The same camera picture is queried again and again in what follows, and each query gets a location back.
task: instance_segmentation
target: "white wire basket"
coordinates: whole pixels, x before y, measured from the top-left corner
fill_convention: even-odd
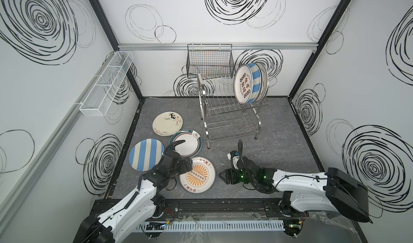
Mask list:
[[[130,51],[112,55],[102,75],[80,105],[85,116],[105,116],[133,61]]]

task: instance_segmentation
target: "plate with red text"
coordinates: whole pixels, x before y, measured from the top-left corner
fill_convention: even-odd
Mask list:
[[[193,194],[200,194],[212,187],[215,181],[214,165],[204,157],[192,158],[192,170],[179,176],[181,185]]]
[[[248,65],[241,65],[235,74],[234,93],[240,104],[245,104],[252,93],[252,72]]]

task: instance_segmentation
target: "plate with orange sunburst pattern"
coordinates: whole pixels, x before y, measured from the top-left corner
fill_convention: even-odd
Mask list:
[[[204,157],[193,157],[192,170],[181,174],[179,180],[185,190],[200,194],[212,187],[215,181],[214,165]]]

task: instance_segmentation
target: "white plate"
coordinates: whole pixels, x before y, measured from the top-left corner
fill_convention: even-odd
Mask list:
[[[193,194],[200,194],[212,187],[215,181],[215,168],[204,157],[192,158],[192,170],[179,176],[181,185]]]
[[[268,92],[268,73],[267,70],[265,69],[264,65],[261,63],[256,63],[259,67],[259,69],[261,70],[261,91],[259,93],[259,95],[257,96],[255,102],[258,102],[260,100],[262,100],[262,98],[267,95]]]
[[[192,129],[178,131],[169,139],[169,144],[179,140],[185,140],[184,143],[175,147],[175,151],[182,157],[194,157],[201,150],[202,138],[199,133]]]
[[[241,65],[234,78],[235,98],[240,104],[245,104],[251,97],[252,73],[247,65]]]
[[[157,135],[171,136],[182,128],[182,117],[172,111],[164,112],[155,117],[152,129]]]

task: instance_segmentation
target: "gray floor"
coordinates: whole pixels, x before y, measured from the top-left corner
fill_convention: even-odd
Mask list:
[[[184,128],[189,128],[201,134],[203,146],[198,156],[209,159],[216,169],[216,179],[213,186],[201,194],[192,194],[183,189],[178,181],[172,191],[162,190],[165,198],[274,198],[281,197],[281,193],[262,194],[254,190],[247,190],[242,184],[226,185],[218,177],[218,173],[231,164],[227,154],[236,150],[237,142],[242,139],[244,144],[243,155],[252,159],[261,167],[277,168],[290,172],[318,172],[317,164],[310,152],[301,129],[294,117],[294,113],[286,98],[269,98],[270,105],[260,109],[260,118],[263,124],[258,140],[254,136],[233,138],[224,141],[211,142],[207,149],[205,130],[199,114],[199,100],[196,98],[148,98],[146,99],[136,130],[133,134],[125,162],[122,165],[112,198],[125,197],[137,184],[140,172],[129,164],[129,153],[140,141],[147,138],[160,140],[164,146],[168,145],[170,136],[158,136],[152,130],[154,118],[165,111],[175,111],[183,118]]]

